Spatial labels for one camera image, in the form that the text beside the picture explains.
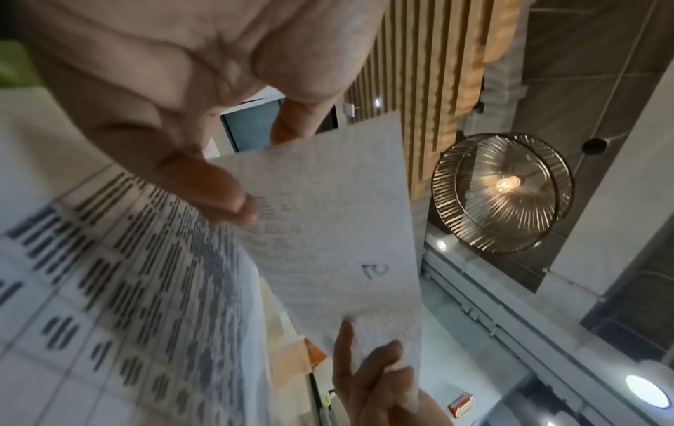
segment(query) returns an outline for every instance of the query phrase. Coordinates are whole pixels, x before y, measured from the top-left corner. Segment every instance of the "handwritten number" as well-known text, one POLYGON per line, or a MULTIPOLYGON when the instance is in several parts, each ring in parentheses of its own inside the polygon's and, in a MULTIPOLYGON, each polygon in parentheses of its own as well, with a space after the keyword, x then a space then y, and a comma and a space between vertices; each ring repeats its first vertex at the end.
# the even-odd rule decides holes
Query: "handwritten number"
POLYGON ((363 265, 363 273, 369 279, 372 280, 372 276, 376 275, 377 277, 382 277, 388 272, 388 265, 363 265))

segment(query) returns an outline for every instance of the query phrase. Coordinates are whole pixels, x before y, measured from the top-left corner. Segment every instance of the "paper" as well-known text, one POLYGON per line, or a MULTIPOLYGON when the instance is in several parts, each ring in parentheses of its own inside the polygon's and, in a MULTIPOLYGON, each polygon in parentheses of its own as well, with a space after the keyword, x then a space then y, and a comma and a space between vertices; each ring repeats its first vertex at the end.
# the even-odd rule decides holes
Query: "paper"
POLYGON ((0 417, 269 425, 258 271, 227 227, 0 92, 0 417))
POLYGON ((418 377, 421 296, 398 115, 213 163, 258 202, 258 222, 238 237, 298 331, 332 354, 351 318, 354 372, 398 339, 399 366, 418 377))

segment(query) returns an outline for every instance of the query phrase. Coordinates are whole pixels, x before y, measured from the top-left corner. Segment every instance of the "handwritten note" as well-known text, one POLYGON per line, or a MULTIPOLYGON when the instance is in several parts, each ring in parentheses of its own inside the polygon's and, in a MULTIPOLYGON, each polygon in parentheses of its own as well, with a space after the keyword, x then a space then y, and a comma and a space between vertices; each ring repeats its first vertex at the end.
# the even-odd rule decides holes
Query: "handwritten note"
POLYGON ((354 371, 398 339, 400 367, 418 377, 421 298, 399 117, 214 163, 256 198, 258 222, 238 237, 298 330, 332 354, 351 318, 354 371))

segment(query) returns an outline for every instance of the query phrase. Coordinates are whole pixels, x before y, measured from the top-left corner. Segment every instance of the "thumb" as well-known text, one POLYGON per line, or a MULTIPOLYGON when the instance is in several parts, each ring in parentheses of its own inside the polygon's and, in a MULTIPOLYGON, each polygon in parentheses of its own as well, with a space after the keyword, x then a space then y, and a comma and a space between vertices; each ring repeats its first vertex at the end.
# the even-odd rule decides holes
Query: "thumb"
POLYGON ((316 133, 318 126, 334 104, 334 98, 318 103, 301 103, 286 99, 272 127, 270 135, 272 145, 310 138, 316 133))

